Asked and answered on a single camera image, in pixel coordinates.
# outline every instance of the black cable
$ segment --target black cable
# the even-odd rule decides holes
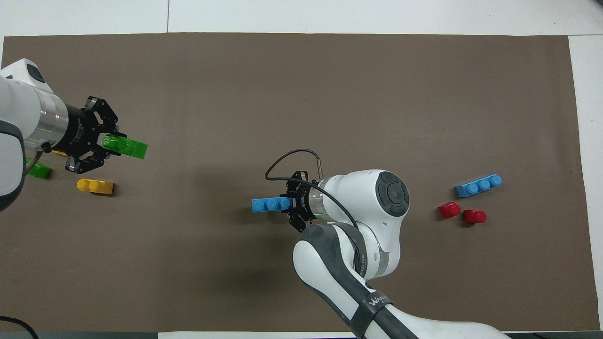
[[[27,167],[25,167],[25,174],[28,174],[32,168],[34,168],[34,165],[37,163],[38,160],[40,160],[40,157],[42,156],[42,151],[38,151],[36,152],[36,156],[34,156],[30,162],[27,164]]]
[[[317,164],[318,164],[318,170],[319,172],[322,172],[322,169],[320,168],[320,158],[318,157],[318,154],[316,154],[315,151],[312,150],[308,150],[306,148],[298,148],[296,150],[292,150],[289,151],[287,153],[285,153],[283,156],[281,156],[280,158],[278,158],[273,164],[272,166],[270,166],[268,168],[268,170],[266,171],[266,173],[264,174],[264,178],[266,180],[269,181],[292,181],[292,182],[299,182],[299,183],[303,183],[306,184],[314,189],[316,189],[317,191],[321,192],[322,194],[326,195],[329,199],[331,199],[347,216],[347,218],[352,222],[352,225],[355,228],[358,228],[358,224],[356,224],[356,220],[354,220],[354,218],[352,217],[352,215],[350,214],[350,212],[348,212],[348,210],[334,197],[332,196],[330,193],[328,193],[327,191],[325,191],[323,188],[319,187],[318,185],[311,183],[309,181],[305,181],[302,179],[296,179],[296,178],[285,178],[285,177],[269,177],[268,175],[270,174],[270,171],[272,171],[272,169],[279,163],[281,162],[281,160],[283,160],[284,158],[292,155],[293,153],[297,153],[297,152],[308,152],[312,155],[314,155],[316,157],[317,160]]]
[[[23,320],[0,315],[0,321],[17,324],[17,325],[23,327],[27,332],[29,332],[33,339],[38,339],[37,333],[34,331],[34,329],[28,323],[24,322]]]

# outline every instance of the yellow lego brick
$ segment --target yellow lego brick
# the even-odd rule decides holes
[[[111,194],[113,192],[113,182],[105,180],[80,179],[77,182],[77,189],[84,192]]]

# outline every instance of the brown mat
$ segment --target brown mat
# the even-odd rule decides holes
[[[411,193],[402,260],[371,284],[410,314],[501,330],[599,320],[566,37],[133,34],[8,37],[56,94],[105,98],[150,146],[85,177],[65,158],[0,215],[0,314],[40,331],[346,331],[298,280],[297,232],[250,200],[314,149],[326,176],[382,168]],[[275,175],[315,164],[295,155]],[[467,199],[455,185],[498,173]],[[456,200],[484,225],[442,220]]]

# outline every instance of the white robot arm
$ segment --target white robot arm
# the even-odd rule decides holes
[[[111,154],[121,155],[97,144],[101,133],[126,137],[118,132],[117,121],[100,98],[89,97],[83,109],[65,104],[54,95],[37,65],[27,59],[0,70],[0,211],[23,186],[25,148],[61,151],[68,156],[65,169],[82,174],[104,165]]]
[[[273,167],[266,178],[286,180],[269,178]],[[296,172],[281,195],[293,199],[293,207],[284,212],[301,231],[293,250],[295,271],[358,338],[508,338],[489,325],[414,317],[367,283],[391,273],[400,259],[400,227],[409,195],[397,175],[371,169],[311,184],[307,177],[307,172]],[[354,221],[324,192],[345,206]],[[310,223],[316,217],[326,223]]]

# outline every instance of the blue lego brick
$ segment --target blue lego brick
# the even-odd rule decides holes
[[[465,185],[456,187],[456,191],[460,198],[470,197],[471,195],[488,191],[492,187],[497,187],[502,184],[502,178],[498,174],[477,179]]]
[[[287,197],[252,199],[253,213],[286,211],[293,207],[293,199]]]

